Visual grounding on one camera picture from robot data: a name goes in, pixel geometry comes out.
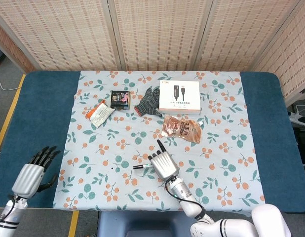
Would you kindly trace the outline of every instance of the white product box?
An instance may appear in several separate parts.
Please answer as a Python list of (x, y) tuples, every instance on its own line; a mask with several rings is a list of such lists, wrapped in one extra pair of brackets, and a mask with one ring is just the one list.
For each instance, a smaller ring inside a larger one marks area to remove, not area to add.
[(159, 111), (165, 114), (199, 115), (201, 112), (199, 82), (161, 80)]

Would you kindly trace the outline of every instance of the small black box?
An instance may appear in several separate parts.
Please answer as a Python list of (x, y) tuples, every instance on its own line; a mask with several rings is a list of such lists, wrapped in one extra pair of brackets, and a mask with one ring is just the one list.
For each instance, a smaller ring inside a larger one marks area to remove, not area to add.
[(113, 90), (111, 92), (111, 108), (117, 110), (128, 110), (131, 105), (129, 91)]

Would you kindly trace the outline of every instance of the snack packet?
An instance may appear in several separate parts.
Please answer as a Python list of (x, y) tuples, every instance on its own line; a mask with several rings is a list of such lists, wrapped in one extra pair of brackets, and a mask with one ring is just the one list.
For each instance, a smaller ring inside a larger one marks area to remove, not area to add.
[(108, 119), (111, 113), (113, 113), (115, 109), (109, 108), (105, 104), (105, 100), (101, 101), (100, 104), (89, 113), (87, 113), (86, 117), (90, 119), (92, 124), (97, 128)]
[(177, 119), (166, 116), (161, 135), (164, 137), (181, 137), (189, 142), (200, 143), (202, 129), (194, 120)]

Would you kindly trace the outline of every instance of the gray stool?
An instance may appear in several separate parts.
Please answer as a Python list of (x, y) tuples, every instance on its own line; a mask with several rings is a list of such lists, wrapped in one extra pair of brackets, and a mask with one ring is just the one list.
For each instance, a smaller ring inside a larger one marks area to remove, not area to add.
[(102, 211), (98, 237), (189, 237), (194, 222), (183, 211)]

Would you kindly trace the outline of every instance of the yellow tape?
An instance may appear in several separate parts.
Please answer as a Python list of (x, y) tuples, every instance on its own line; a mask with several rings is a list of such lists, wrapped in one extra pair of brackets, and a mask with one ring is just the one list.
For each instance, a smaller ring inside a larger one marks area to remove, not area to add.
[(79, 211), (74, 211), (72, 215), (72, 222), (70, 223), (68, 237), (75, 237), (77, 223), (78, 223)]
[[(23, 74), (23, 76), (22, 76), (22, 78), (21, 78), (21, 81), (20, 81), (18, 87), (22, 87), (24, 78), (25, 78), (25, 74)], [(20, 91), (21, 91), (21, 89), (17, 89), (17, 90), (16, 90), (16, 93), (15, 93), (15, 96), (14, 96), (14, 98), (13, 98), (12, 104), (11, 104), (11, 106), (10, 106), (9, 112), (8, 112), (6, 118), (5, 118), (5, 121), (4, 121), (4, 123), (3, 123), (2, 129), (1, 129), (1, 131), (0, 131), (0, 147), (1, 147), (1, 144), (2, 144), (2, 142), (3, 142), (5, 133), (6, 133), (7, 129), (8, 129), (10, 120), (11, 120), (11, 118), (12, 118), (14, 109), (15, 109), (15, 107), (16, 107), (16, 104), (18, 103)]]

